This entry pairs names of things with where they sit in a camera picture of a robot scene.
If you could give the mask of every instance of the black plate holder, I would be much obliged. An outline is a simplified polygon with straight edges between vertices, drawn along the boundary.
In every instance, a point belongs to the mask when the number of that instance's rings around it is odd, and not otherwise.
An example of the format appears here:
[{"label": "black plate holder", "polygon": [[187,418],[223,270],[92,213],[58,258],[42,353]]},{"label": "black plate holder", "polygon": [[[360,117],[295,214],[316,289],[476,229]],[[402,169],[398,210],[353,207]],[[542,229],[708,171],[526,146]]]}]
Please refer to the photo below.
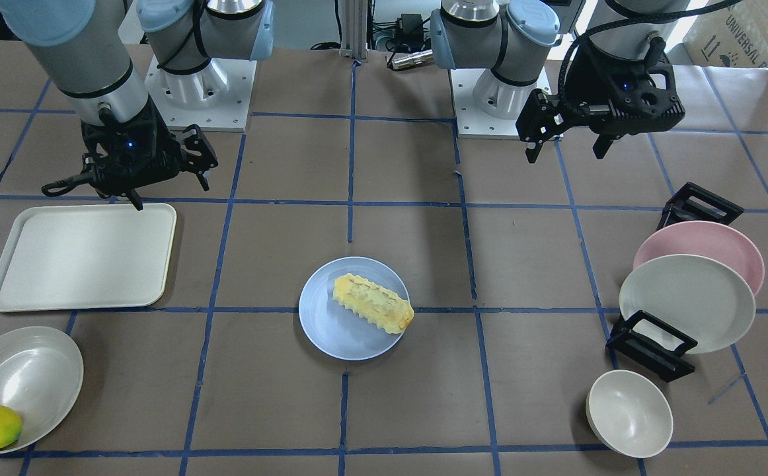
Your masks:
[{"label": "black plate holder", "polygon": [[[652,338],[634,331],[634,326],[643,319],[669,332],[682,343],[675,350],[668,350]],[[607,340],[608,349],[618,350],[636,362],[640,362],[665,382],[680,379],[695,371],[694,365],[681,358],[687,350],[695,346],[698,346],[698,341],[694,338],[683,334],[646,311],[636,311],[627,321],[620,317]]]},{"label": "black plate holder", "polygon": [[705,220],[730,225],[743,213],[743,208],[710,190],[687,182],[666,202],[657,229],[690,220]]}]

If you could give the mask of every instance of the metal bar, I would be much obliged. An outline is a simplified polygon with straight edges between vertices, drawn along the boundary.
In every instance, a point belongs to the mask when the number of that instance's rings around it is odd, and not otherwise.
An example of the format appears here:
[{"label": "metal bar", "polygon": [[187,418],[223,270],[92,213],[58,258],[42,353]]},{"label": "metal bar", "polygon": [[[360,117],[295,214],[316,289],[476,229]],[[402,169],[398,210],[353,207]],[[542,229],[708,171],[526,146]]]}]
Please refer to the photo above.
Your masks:
[{"label": "metal bar", "polygon": [[367,0],[340,0],[342,40],[340,54],[354,60],[366,61]]}]

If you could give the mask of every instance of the cardboard box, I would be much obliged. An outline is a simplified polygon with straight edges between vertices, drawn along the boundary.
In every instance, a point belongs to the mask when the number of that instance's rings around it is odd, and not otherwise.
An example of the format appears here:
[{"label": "cardboard box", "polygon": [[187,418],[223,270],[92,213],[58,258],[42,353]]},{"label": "cardboard box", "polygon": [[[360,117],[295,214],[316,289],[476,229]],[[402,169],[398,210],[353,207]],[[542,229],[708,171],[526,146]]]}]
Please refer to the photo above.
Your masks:
[{"label": "cardboard box", "polygon": [[768,67],[768,0],[743,0],[699,16],[683,45],[701,66]]}]

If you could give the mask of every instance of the metal base plate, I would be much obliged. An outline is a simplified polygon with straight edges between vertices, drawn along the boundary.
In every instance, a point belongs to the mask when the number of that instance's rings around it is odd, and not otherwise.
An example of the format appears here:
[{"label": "metal base plate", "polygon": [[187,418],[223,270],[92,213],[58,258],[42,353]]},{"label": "metal base plate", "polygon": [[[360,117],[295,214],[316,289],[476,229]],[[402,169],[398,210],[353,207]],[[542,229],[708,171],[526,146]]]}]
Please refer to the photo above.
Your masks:
[{"label": "metal base plate", "polygon": [[[490,116],[475,104],[472,89],[475,87],[483,69],[452,69],[451,97],[454,100],[454,111],[457,115],[457,135],[460,138],[472,139],[516,139],[516,120],[503,120]],[[540,72],[535,87],[540,87],[551,94],[548,76],[545,69]]]},{"label": "metal base plate", "polygon": [[249,102],[252,98],[256,61],[244,59],[215,59],[228,74],[231,89],[223,102],[205,109],[184,109],[170,102],[161,88],[157,73],[158,60],[152,58],[146,75],[146,89],[155,101],[161,117],[170,130],[182,130],[197,124],[209,132],[245,132],[249,118]]}]

